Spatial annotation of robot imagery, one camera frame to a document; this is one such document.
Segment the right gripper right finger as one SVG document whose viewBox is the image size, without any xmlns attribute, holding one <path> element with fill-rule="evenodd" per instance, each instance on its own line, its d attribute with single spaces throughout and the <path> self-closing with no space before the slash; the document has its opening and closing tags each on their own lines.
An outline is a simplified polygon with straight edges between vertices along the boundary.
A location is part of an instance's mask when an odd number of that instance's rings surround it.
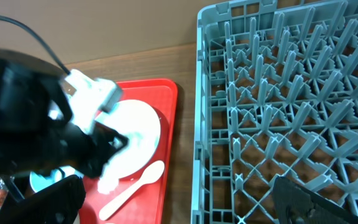
<svg viewBox="0 0 358 224">
<path fill-rule="evenodd" d="M 358 224 L 358 216 L 286 177 L 275 179 L 272 197 L 280 224 Z"/>
</svg>

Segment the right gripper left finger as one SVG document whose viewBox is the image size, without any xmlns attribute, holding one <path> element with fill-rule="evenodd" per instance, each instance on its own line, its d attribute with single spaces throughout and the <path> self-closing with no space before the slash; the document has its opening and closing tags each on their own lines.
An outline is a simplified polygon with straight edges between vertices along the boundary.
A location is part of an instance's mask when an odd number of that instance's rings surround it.
<svg viewBox="0 0 358 224">
<path fill-rule="evenodd" d="M 2 196 L 0 224 L 74 223 L 85 195 L 82 178 L 77 175 L 70 175 L 27 198 L 13 186 Z"/>
</svg>

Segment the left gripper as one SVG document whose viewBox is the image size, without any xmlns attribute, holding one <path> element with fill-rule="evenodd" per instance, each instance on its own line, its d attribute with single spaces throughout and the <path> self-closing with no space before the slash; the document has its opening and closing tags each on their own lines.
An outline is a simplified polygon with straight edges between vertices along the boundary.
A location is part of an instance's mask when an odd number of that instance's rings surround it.
<svg viewBox="0 0 358 224">
<path fill-rule="evenodd" d="M 129 143 L 129 138 L 101 123 L 91 134 L 69 123 L 59 135 L 58 154 L 36 174 L 50 175 L 61 166 L 71 166 L 92 179 L 100 177 L 109 160 Z"/>
</svg>

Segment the light blue bowl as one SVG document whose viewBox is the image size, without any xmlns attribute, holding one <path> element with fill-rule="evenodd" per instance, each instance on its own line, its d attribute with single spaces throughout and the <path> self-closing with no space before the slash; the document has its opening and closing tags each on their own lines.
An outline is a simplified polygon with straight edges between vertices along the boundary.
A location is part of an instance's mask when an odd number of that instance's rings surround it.
<svg viewBox="0 0 358 224">
<path fill-rule="evenodd" d="M 63 166 L 52 170 L 50 175 L 47 176 L 31 172 L 29 182 L 32 190 L 37 193 L 73 174 L 76 174 L 76 170 L 74 168 L 71 166 Z"/>
</svg>

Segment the white napkin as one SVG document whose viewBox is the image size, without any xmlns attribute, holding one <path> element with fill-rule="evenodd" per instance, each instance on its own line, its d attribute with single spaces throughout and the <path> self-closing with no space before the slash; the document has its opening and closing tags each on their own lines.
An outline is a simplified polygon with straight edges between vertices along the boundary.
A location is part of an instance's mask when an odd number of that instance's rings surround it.
<svg viewBox="0 0 358 224">
<path fill-rule="evenodd" d="M 119 179 L 127 176 L 130 161 L 129 146 L 113 155 L 103 167 L 98 180 L 98 192 L 105 195 L 112 192 L 118 186 Z"/>
</svg>

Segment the light blue plate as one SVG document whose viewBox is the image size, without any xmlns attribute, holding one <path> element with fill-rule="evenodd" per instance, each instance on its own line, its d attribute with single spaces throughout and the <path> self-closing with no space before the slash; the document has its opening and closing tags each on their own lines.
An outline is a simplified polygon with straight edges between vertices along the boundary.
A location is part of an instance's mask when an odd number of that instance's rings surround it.
<svg viewBox="0 0 358 224">
<path fill-rule="evenodd" d="M 121 179 L 141 170 L 155 154 L 161 135 L 160 118 L 140 100 L 122 100 L 110 113 L 102 112 L 96 121 L 127 137 L 127 146 L 104 166 L 102 178 Z"/>
</svg>

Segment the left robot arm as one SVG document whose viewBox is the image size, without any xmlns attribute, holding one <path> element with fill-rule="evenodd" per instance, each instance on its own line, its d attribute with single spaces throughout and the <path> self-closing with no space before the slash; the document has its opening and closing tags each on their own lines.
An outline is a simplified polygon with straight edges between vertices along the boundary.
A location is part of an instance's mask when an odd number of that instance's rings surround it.
<svg viewBox="0 0 358 224">
<path fill-rule="evenodd" d="M 70 165 L 95 178 L 128 138 L 96 120 L 122 95 L 33 56 L 0 49 L 0 176 Z"/>
</svg>

